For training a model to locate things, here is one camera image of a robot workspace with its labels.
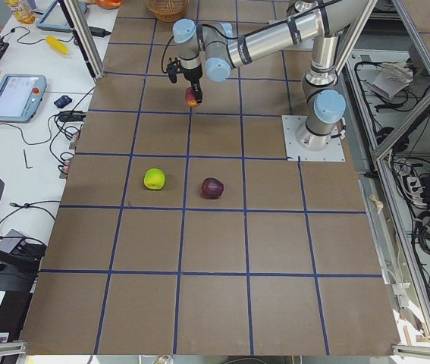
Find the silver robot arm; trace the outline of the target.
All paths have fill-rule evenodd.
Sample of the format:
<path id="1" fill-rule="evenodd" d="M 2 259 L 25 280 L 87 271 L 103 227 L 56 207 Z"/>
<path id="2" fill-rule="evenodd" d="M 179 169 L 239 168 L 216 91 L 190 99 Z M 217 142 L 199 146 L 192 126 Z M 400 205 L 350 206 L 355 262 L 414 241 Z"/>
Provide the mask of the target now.
<path id="1" fill-rule="evenodd" d="M 165 72 L 172 83 L 183 74 L 190 81 L 187 95 L 198 105 L 202 102 L 200 79 L 204 74 L 214 82 L 223 82 L 235 68 L 313 39 L 312 60 L 303 79 L 309 114 L 296 138 L 303 148 L 321 151 L 346 109 L 344 97 L 331 85 L 337 79 L 339 36 L 353 22 L 347 7 L 346 1 L 317 1 L 303 13 L 237 37 L 232 36 L 230 24 L 213 26 L 180 19 L 172 28 L 178 56 L 169 61 Z"/>

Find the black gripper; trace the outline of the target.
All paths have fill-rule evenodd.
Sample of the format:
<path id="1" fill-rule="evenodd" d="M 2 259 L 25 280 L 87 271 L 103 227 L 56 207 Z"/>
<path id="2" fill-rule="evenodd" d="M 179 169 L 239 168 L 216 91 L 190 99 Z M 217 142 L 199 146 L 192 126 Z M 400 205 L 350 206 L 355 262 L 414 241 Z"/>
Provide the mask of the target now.
<path id="1" fill-rule="evenodd" d="M 176 83 L 178 74 L 182 74 L 191 84 L 196 103 L 201 104 L 202 90 L 200 79 L 202 78 L 202 66 L 198 64 L 194 67 L 188 67 L 186 63 L 187 61 L 182 58 L 169 58 L 169 63 L 166 67 L 168 78 L 172 83 Z"/>

